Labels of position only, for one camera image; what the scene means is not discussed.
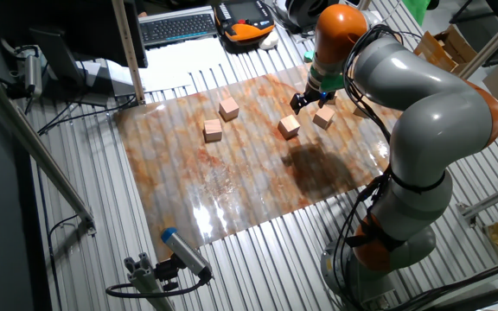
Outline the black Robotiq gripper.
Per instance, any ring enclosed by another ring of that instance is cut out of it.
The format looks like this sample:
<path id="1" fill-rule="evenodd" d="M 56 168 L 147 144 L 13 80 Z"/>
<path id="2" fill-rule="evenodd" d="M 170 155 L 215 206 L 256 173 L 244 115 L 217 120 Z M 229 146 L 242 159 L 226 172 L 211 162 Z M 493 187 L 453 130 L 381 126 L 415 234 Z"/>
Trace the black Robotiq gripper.
<path id="1" fill-rule="evenodd" d="M 306 86 L 304 93 L 295 93 L 290 100 L 290 107 L 295 114 L 298 114 L 306 105 L 318 102 L 320 107 L 325 105 L 335 105 L 335 92 L 319 92 L 311 86 Z"/>

